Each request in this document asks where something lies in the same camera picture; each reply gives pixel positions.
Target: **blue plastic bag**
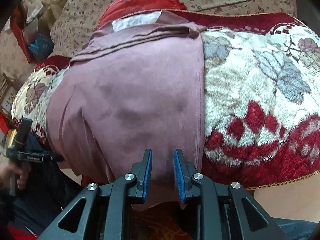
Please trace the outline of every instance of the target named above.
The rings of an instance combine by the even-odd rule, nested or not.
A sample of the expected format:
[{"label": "blue plastic bag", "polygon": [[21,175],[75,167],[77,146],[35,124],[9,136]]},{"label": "blue plastic bag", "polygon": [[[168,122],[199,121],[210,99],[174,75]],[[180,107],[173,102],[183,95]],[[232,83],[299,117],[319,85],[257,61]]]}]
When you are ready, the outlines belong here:
[{"label": "blue plastic bag", "polygon": [[53,51],[54,43],[51,39],[39,34],[36,40],[28,47],[36,60],[42,61]]}]

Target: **human hand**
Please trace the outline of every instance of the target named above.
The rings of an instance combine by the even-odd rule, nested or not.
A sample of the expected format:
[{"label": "human hand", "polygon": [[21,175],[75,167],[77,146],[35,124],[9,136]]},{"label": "human hand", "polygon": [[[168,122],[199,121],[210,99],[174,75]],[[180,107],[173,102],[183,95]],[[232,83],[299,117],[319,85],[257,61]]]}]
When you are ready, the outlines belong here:
[{"label": "human hand", "polygon": [[30,163],[22,163],[21,167],[19,167],[16,163],[10,161],[9,159],[6,159],[5,161],[0,163],[0,179],[2,181],[8,179],[11,172],[14,172],[20,176],[17,180],[18,188],[20,190],[26,188],[29,173],[31,172]]}]

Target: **red cushion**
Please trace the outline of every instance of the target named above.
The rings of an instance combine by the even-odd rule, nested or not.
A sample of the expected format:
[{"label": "red cushion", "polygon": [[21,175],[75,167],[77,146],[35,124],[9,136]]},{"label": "red cushion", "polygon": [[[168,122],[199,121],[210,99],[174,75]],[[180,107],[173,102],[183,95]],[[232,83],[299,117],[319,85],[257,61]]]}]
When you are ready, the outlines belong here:
[{"label": "red cushion", "polygon": [[97,26],[97,30],[108,21],[114,21],[123,16],[150,9],[180,9],[187,7],[179,0],[115,0],[104,12]]}]

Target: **red and white blanket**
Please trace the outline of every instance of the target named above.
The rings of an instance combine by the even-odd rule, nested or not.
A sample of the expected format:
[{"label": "red and white blanket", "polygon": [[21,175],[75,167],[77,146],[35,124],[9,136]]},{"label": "red and white blanket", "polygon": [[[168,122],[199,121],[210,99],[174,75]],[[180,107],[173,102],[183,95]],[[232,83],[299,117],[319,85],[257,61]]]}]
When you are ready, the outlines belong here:
[{"label": "red and white blanket", "polygon": [[[216,182],[239,181],[245,187],[282,184],[318,173],[319,37],[283,13],[221,17],[171,11],[210,27],[202,33],[206,135],[202,173]],[[12,117],[17,123],[22,116],[34,119],[32,129],[42,142],[46,106],[67,71],[59,69],[68,61],[60,56],[47,59],[13,104]]]}]

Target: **purple cloth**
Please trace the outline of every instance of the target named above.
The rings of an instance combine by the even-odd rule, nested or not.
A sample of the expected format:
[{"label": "purple cloth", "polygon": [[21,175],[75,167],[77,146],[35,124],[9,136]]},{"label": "purple cloth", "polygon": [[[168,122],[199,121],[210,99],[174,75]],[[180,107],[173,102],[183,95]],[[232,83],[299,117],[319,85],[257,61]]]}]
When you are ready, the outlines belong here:
[{"label": "purple cloth", "polygon": [[159,185],[173,187],[177,148],[201,169],[205,29],[163,11],[155,24],[113,32],[109,23],[93,34],[47,108],[50,146],[76,175],[112,182],[146,148]]}]

